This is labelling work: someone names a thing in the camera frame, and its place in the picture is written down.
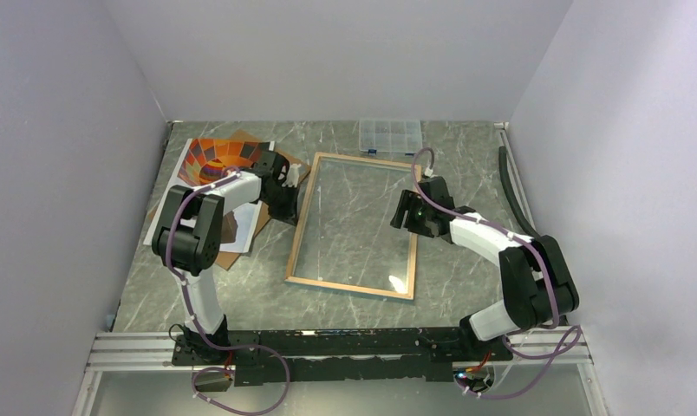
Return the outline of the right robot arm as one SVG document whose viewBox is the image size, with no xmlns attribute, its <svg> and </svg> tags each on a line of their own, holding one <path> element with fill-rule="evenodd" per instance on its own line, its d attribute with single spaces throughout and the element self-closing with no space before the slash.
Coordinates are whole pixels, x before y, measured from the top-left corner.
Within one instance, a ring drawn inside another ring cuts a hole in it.
<svg viewBox="0 0 697 416">
<path fill-rule="evenodd" d="M 498 267 L 501 300 L 459 323 L 467 329 L 457 339 L 467 359 L 481 358 L 492 340 L 503 335 L 558 322 L 580 304 L 554 237 L 516 233 L 470 207 L 456 206 L 440 176 L 423 178 L 413 190 L 402 191 L 390 224 L 418 236 L 439 237 Z"/>
</svg>

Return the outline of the aluminium rail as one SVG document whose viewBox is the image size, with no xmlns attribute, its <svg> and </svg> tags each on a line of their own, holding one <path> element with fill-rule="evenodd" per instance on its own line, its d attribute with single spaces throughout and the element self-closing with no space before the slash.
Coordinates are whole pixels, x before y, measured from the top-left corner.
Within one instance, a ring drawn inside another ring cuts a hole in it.
<svg viewBox="0 0 697 416">
<path fill-rule="evenodd" d="M 513 349 L 522 353 L 513 357 L 510 365 L 543 365 L 562 341 L 569 350 L 558 355 L 555 365 L 594 364 L 584 334 L 570 326 L 553 330 L 533 329 L 509 337 Z M 94 338 L 88 356 L 92 371 L 189 371 L 204 368 L 204 364 L 175 359 L 175 341 L 167 332 L 99 333 Z"/>
</svg>

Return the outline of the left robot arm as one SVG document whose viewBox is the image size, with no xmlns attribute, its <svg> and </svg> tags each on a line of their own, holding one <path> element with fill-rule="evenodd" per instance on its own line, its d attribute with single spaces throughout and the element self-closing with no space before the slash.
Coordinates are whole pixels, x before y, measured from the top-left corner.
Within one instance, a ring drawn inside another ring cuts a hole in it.
<svg viewBox="0 0 697 416">
<path fill-rule="evenodd" d="M 296 224 L 300 179 L 306 172 L 281 153 L 264 151 L 250 166 L 221 166 L 209 183 L 175 185 L 166 193 L 151 247 L 179 285 L 184 337 L 195 343 L 195 353 L 206 363 L 221 362 L 230 347 L 212 274 L 226 213 L 263 203 L 271 218 Z"/>
</svg>

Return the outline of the black base bar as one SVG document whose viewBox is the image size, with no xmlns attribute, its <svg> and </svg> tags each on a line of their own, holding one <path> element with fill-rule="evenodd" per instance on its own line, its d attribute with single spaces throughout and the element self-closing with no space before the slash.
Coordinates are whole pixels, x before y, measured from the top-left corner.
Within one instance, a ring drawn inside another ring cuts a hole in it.
<svg viewBox="0 0 697 416">
<path fill-rule="evenodd" d="M 460 327 L 232 330 L 228 351 L 211 348 L 194 332 L 174 342 L 175 367 L 231 363 L 239 386 L 285 380 L 446 382 L 465 367 L 512 358 L 500 339 L 479 341 Z"/>
</svg>

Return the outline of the clear plastic organizer box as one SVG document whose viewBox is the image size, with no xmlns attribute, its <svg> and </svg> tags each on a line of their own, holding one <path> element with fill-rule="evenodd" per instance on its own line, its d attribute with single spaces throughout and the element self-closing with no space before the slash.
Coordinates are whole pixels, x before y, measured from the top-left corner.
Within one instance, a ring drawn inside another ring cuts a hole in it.
<svg viewBox="0 0 697 416">
<path fill-rule="evenodd" d="M 359 149 L 368 154 L 414 154 L 423 147 L 419 120 L 359 120 Z"/>
</svg>

